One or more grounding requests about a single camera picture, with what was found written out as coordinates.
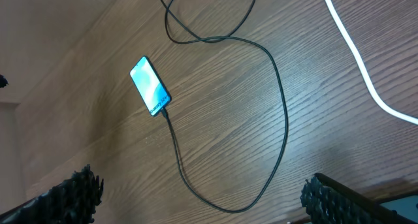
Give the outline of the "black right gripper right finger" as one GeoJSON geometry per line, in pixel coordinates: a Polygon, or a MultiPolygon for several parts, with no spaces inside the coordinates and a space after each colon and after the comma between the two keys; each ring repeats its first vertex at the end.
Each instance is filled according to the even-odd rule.
{"type": "Polygon", "coordinates": [[[300,201],[312,223],[415,223],[322,173],[306,180],[300,201]]]}

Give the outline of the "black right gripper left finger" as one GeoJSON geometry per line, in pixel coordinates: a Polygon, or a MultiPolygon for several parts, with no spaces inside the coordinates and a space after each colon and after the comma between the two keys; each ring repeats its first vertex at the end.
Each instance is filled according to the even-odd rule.
{"type": "Polygon", "coordinates": [[[47,192],[1,214],[1,224],[93,223],[103,190],[104,180],[86,165],[47,192]]]}

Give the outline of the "blue Galaxy smartphone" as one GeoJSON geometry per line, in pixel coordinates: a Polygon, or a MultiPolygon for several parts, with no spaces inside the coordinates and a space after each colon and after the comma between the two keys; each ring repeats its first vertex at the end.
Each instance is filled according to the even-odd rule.
{"type": "Polygon", "coordinates": [[[129,74],[151,116],[158,115],[171,102],[168,90],[147,56],[142,56],[129,74]]]}

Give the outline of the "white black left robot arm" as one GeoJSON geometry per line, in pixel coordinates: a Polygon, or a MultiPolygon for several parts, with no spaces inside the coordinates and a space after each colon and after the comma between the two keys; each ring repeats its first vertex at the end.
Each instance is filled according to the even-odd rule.
{"type": "Polygon", "coordinates": [[[7,79],[3,75],[0,75],[0,88],[4,88],[7,85],[8,85],[7,79]]]}

